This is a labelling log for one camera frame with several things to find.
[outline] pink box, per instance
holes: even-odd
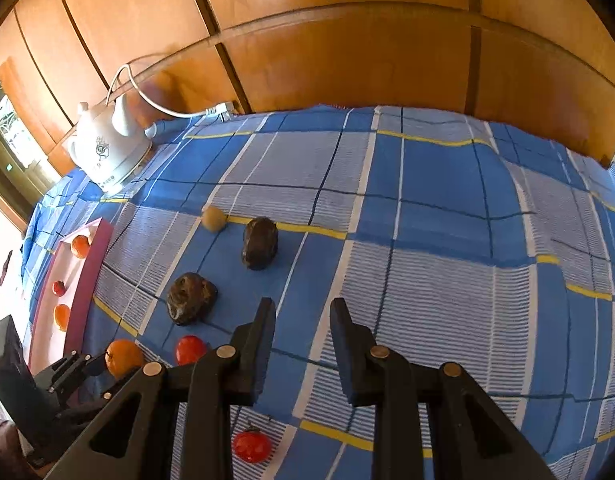
[[[89,236],[92,232],[94,239],[87,257],[76,258],[72,254],[72,240],[78,235]],[[29,362],[32,374],[69,355],[72,350],[81,351],[87,313],[112,232],[112,225],[104,218],[98,218],[59,241],[34,314]],[[56,280],[65,283],[66,293],[60,298],[52,292]],[[54,323],[54,307],[60,303],[71,308],[67,332],[61,332]]]

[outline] copper rivet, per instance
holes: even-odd
[[[234,354],[236,354],[236,348],[231,345],[223,345],[216,349],[216,355],[221,359],[229,359],[234,357]]]
[[[157,363],[156,361],[153,361],[151,363],[146,364],[143,367],[143,374],[145,374],[148,377],[154,377],[155,375],[158,375],[159,373],[161,373],[162,370],[162,365],[160,363]]]
[[[456,363],[445,363],[443,373],[448,377],[458,377],[461,374],[461,367]]]
[[[369,353],[377,359],[385,359],[389,355],[389,348],[387,346],[374,345],[369,349]]]

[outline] white kettle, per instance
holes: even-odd
[[[152,141],[127,109],[125,94],[111,105],[100,103],[90,108],[85,102],[79,103],[78,112],[81,117],[76,134],[65,141],[65,148],[103,192],[119,192]]]

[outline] blue checkered cloth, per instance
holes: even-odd
[[[235,459],[235,478],[369,479],[373,409],[341,392],[328,326],[337,296],[410,361],[460,362],[559,479],[594,478],[615,445],[615,167],[513,126],[388,106],[170,121],[157,139],[123,193],[103,200],[75,171],[44,196],[24,286],[33,315],[57,240],[104,217],[114,233],[86,352],[130,338],[169,365],[181,336],[225,344],[273,298],[265,389],[253,409],[233,408],[232,430],[251,421],[274,453]],[[210,203],[229,213],[220,234],[200,225]],[[262,272],[240,258],[257,216],[280,230]],[[165,299],[188,271],[219,298],[206,322],[178,327]],[[179,427],[172,478],[181,438]]]

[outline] red tomato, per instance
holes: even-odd
[[[176,362],[178,365],[195,363],[207,352],[207,345],[195,335],[186,335],[176,344]]]
[[[241,460],[257,464],[267,460],[271,454],[270,437],[259,430],[241,431],[232,441],[232,450]]]
[[[61,282],[60,280],[57,280],[52,283],[52,292],[60,298],[63,294],[66,293],[65,283]]]

